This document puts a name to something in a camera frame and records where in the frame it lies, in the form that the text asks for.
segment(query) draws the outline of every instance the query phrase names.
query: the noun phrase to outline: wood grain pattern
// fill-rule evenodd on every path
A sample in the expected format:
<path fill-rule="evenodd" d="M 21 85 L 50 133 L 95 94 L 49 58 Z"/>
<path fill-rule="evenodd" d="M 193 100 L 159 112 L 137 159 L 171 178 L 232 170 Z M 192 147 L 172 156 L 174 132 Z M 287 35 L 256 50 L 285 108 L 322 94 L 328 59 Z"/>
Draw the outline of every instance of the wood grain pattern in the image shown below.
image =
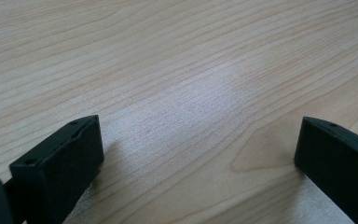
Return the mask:
<path fill-rule="evenodd" d="M 90 114 L 66 223 L 351 223 L 293 157 L 303 116 L 358 133 L 358 1 L 0 1 L 0 178 Z"/>

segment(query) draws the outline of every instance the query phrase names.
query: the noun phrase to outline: black object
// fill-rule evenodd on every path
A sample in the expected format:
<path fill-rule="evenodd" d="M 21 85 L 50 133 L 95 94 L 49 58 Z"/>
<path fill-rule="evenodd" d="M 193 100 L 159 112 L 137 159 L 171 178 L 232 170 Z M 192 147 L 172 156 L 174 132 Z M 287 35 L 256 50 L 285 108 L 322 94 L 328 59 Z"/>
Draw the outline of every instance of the black object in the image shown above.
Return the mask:
<path fill-rule="evenodd" d="M 13 178 L 4 189 L 0 182 L 0 220 L 11 214 L 11 222 L 0 223 L 62 223 L 102 162 L 98 116 L 64 125 L 9 165 Z"/>
<path fill-rule="evenodd" d="M 295 164 L 358 223 L 358 135 L 335 123 L 303 118 Z"/>

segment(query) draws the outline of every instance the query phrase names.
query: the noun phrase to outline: wooden table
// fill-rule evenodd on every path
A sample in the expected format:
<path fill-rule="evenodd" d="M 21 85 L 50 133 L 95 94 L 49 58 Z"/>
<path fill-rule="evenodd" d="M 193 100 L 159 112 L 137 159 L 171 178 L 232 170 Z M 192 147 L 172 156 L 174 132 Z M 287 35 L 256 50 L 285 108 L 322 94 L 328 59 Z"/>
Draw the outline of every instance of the wooden table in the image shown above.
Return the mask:
<path fill-rule="evenodd" d="M 0 178 L 92 114 L 66 223 L 351 223 L 293 157 L 303 116 L 358 133 L 358 1 L 0 1 Z"/>

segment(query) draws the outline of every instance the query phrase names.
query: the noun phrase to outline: wood grain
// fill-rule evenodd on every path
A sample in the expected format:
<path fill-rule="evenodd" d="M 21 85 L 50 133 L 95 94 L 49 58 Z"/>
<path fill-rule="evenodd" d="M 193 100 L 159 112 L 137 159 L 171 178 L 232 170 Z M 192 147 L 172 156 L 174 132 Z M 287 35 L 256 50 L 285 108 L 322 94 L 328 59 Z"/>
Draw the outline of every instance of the wood grain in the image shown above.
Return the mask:
<path fill-rule="evenodd" d="M 358 133 L 358 1 L 0 1 L 0 178 L 91 114 L 66 223 L 351 223 L 293 157 L 303 116 Z"/>

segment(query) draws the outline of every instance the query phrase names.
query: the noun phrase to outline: light wood surface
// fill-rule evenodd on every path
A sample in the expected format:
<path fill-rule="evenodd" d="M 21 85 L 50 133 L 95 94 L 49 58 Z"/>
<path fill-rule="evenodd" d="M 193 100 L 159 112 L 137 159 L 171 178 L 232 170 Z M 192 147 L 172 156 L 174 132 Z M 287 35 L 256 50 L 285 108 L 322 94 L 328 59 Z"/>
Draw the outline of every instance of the light wood surface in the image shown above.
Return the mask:
<path fill-rule="evenodd" d="M 303 116 L 358 133 L 358 1 L 0 1 L 0 178 L 92 114 L 66 223 L 351 223 L 293 157 Z"/>

